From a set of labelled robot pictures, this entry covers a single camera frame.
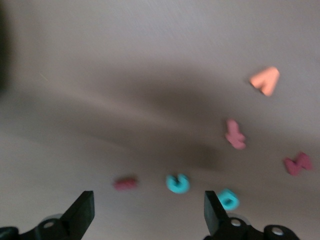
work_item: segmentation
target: gray surface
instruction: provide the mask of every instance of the gray surface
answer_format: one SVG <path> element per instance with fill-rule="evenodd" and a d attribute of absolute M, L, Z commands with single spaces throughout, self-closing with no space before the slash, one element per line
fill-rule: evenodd
<path fill-rule="evenodd" d="M 4 0 L 11 88 L 0 102 L 0 225 L 33 228 L 94 190 L 84 239 L 198 240 L 205 190 L 230 188 L 262 230 L 320 238 L 318 0 Z M 272 97 L 248 78 L 276 66 Z M 224 139 L 234 118 L 247 148 Z M 290 176 L 304 151 L 314 171 Z M 175 195 L 165 177 L 182 172 Z M 116 192 L 135 174 L 139 188 Z"/>

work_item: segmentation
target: blue object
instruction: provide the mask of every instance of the blue object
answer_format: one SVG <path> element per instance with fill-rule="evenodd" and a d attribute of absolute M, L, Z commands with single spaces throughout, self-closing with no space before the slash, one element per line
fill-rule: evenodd
<path fill-rule="evenodd" d="M 166 186 L 175 194 L 184 194 L 190 189 L 188 177 L 184 174 L 179 174 L 177 177 L 172 175 L 166 176 Z"/>
<path fill-rule="evenodd" d="M 237 195 L 227 188 L 218 193 L 217 197 L 226 211 L 235 210 L 240 204 Z"/>

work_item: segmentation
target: pink object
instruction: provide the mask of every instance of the pink object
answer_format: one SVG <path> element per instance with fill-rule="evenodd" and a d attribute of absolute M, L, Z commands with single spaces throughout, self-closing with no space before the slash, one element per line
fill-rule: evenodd
<path fill-rule="evenodd" d="M 286 157 L 284 159 L 284 165 L 288 173 L 292 176 L 297 176 L 301 169 L 312 170 L 313 168 L 309 156 L 303 152 L 298 154 L 295 161 Z"/>
<path fill-rule="evenodd" d="M 233 119 L 228 119 L 226 121 L 227 133 L 225 138 L 231 143 L 231 145 L 238 150 L 246 148 L 244 140 L 246 137 L 239 131 L 238 123 Z"/>
<path fill-rule="evenodd" d="M 118 191 L 134 189 L 137 187 L 137 180 L 134 178 L 123 178 L 117 180 L 113 187 Z"/>

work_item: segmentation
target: orange object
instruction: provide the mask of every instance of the orange object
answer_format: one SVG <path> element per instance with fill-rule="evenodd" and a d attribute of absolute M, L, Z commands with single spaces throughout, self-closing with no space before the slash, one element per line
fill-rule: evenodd
<path fill-rule="evenodd" d="M 270 97 L 275 90 L 280 73 L 274 66 L 259 72 L 250 79 L 250 83 L 260 91 Z"/>

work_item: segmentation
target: black metal bracket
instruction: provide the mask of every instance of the black metal bracket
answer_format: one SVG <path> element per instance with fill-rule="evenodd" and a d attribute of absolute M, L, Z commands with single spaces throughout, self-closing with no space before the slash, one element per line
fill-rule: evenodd
<path fill-rule="evenodd" d="M 0 240 L 80 240 L 94 217 L 94 192 L 84 191 L 61 218 L 47 219 L 23 234 L 16 227 L 2 227 Z"/>
<path fill-rule="evenodd" d="M 204 240 L 299 240 L 285 226 L 268 225 L 261 232 L 240 218 L 228 217 L 214 191 L 204 194 L 204 218 L 210 233 Z"/>

